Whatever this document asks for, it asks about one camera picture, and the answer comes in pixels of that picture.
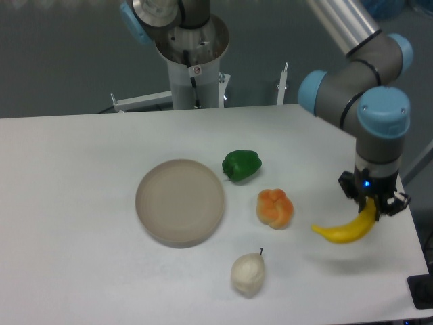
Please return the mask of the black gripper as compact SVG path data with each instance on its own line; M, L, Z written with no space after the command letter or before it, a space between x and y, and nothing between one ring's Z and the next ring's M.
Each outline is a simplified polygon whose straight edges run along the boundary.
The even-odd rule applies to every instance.
M405 210L411 202L410 195L396 191L398 170L392 173L375 174L376 170L355 165L354 174L344 171L338 183L348 199L353 200L360 213L366 205L366 196L374 198L375 220L382 215L394 216Z

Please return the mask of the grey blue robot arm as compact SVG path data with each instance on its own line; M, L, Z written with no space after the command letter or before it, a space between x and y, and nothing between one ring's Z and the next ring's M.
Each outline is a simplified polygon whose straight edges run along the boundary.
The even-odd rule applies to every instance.
M339 179L346 196L360 209L372 200L376 218L395 215L410 202L396 180L411 104L391 82L410 67L411 44L385 35L359 1L309 1L309 7L349 63L336 74L308 74L298 103L355 137L354 170ZM124 1L120 15L137 42L155 44L166 60L174 108L223 105L219 61L229 32L208 1Z

